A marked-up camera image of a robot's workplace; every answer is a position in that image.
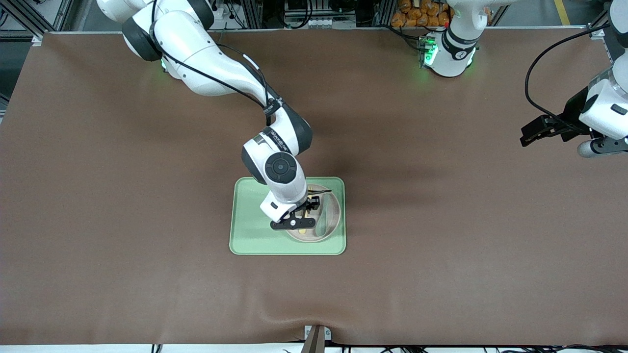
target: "brown tabletop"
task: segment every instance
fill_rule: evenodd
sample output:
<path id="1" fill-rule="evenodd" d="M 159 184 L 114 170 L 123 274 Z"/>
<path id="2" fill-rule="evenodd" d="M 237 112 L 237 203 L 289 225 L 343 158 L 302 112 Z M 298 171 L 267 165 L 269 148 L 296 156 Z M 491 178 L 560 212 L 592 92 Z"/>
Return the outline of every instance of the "brown tabletop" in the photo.
<path id="1" fill-rule="evenodd" d="M 490 30 L 455 79 L 388 31 L 229 33 L 311 124 L 307 175 L 347 191 L 339 256 L 236 256 L 241 146 L 264 125 L 119 35 L 46 35 L 0 126 L 2 344 L 249 343 L 319 323 L 343 344 L 628 344 L 628 163 L 519 144 L 523 81 L 576 30 Z M 609 64 L 552 51 L 560 111 Z"/>

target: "yellow floor stripe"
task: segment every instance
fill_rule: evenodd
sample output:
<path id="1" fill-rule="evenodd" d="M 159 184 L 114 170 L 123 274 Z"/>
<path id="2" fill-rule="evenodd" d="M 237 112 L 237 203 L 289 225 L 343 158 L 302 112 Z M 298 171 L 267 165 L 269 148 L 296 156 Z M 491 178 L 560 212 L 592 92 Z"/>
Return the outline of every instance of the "yellow floor stripe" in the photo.
<path id="1" fill-rule="evenodd" d="M 563 26 L 569 26 L 571 23 L 569 22 L 569 17 L 567 17 L 567 11 L 565 11 L 565 4 L 563 4 L 563 0 L 554 0 L 554 4 L 556 4 L 556 10 L 558 10 L 560 23 L 562 23 Z"/>

